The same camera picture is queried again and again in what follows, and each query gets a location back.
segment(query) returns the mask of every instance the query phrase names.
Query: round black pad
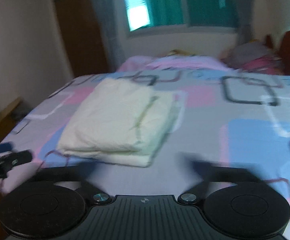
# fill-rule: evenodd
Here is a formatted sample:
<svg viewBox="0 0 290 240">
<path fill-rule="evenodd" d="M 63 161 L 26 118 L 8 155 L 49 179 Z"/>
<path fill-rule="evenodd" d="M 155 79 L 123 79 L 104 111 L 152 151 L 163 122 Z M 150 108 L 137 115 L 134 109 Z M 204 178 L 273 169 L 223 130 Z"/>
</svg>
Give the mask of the round black pad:
<svg viewBox="0 0 290 240">
<path fill-rule="evenodd" d="M 75 191 L 49 182 L 26 183 L 0 203 L 5 230 L 21 238 L 50 238 L 76 226 L 85 214 L 85 201 Z"/>
<path fill-rule="evenodd" d="M 210 194 L 206 218 L 223 233 L 242 239 L 283 232 L 290 219 L 287 200 L 264 183 L 244 182 Z"/>
</svg>

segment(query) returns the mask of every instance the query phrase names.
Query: green curtain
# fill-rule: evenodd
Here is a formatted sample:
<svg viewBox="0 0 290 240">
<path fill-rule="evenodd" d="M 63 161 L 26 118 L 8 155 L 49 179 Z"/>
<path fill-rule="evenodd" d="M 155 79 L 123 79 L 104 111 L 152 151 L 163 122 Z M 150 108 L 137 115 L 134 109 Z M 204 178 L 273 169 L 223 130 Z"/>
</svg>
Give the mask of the green curtain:
<svg viewBox="0 0 290 240">
<path fill-rule="evenodd" d="M 238 27 L 232 0 L 187 0 L 191 25 Z"/>
<path fill-rule="evenodd" d="M 152 26 L 184 23 L 180 0 L 148 0 L 147 5 Z"/>
</svg>

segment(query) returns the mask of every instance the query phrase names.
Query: pink blanket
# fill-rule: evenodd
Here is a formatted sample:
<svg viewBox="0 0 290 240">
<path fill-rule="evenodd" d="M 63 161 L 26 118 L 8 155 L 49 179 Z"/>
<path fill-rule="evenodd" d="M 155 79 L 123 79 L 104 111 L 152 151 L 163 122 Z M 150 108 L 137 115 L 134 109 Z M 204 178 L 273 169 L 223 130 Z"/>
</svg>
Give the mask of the pink blanket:
<svg viewBox="0 0 290 240">
<path fill-rule="evenodd" d="M 207 68 L 213 70 L 230 71 L 224 63 L 208 56 L 168 56 L 154 58 L 148 56 L 133 56 L 127 59 L 117 72 L 153 70 L 166 68 Z"/>
</svg>

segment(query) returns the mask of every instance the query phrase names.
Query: wooden door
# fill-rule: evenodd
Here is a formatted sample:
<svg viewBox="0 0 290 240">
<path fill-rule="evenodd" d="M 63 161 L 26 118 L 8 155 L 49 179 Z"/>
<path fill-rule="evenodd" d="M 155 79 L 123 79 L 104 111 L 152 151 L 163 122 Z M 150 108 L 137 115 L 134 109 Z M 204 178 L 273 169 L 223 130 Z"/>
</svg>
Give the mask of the wooden door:
<svg viewBox="0 0 290 240">
<path fill-rule="evenodd" d="M 74 76 L 109 72 L 100 27 L 91 0 L 54 2 Z"/>
</svg>

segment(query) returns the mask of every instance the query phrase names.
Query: bed cover pattern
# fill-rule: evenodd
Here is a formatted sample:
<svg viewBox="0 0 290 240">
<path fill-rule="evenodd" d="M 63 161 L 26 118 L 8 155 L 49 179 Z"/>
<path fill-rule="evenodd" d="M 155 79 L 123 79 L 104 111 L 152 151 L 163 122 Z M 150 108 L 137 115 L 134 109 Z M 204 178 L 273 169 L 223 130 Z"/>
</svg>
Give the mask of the bed cover pattern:
<svg viewBox="0 0 290 240">
<path fill-rule="evenodd" d="M 197 183 L 180 152 L 195 153 L 228 166 L 253 168 L 290 203 L 290 76 L 236 71 L 165 69 L 82 76 L 43 101 L 5 138 L 17 150 L 32 149 L 32 163 L 9 172 L 4 190 L 46 166 L 79 162 L 51 153 L 79 104 L 104 78 L 129 78 L 156 90 L 178 91 L 181 122 L 147 168 L 100 164 L 90 178 L 111 195 L 176 197 Z M 290 240 L 290 223 L 285 231 Z"/>
</svg>

